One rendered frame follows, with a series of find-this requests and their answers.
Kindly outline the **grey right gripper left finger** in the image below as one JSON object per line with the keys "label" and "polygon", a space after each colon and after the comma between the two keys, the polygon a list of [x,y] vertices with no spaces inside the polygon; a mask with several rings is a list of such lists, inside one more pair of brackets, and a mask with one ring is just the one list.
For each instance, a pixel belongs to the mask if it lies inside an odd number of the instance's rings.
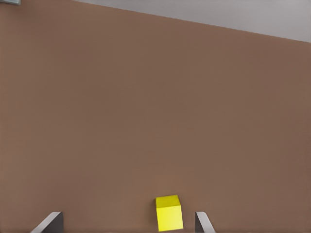
{"label": "grey right gripper left finger", "polygon": [[62,212],[50,213],[30,233],[64,233],[64,216]]}

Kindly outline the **yellow cube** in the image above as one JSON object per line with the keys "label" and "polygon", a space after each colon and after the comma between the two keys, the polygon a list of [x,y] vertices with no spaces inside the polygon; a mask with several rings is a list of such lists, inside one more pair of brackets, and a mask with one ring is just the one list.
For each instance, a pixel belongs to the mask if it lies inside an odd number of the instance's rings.
{"label": "yellow cube", "polygon": [[155,204],[159,232],[184,228],[181,203],[177,195],[156,197]]}

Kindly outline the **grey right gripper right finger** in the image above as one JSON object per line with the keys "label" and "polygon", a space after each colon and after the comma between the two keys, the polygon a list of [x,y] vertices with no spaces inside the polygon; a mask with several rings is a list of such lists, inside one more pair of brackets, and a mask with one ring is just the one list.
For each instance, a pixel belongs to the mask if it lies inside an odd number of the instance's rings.
{"label": "grey right gripper right finger", "polygon": [[215,233],[215,230],[203,211],[195,212],[195,233]]}

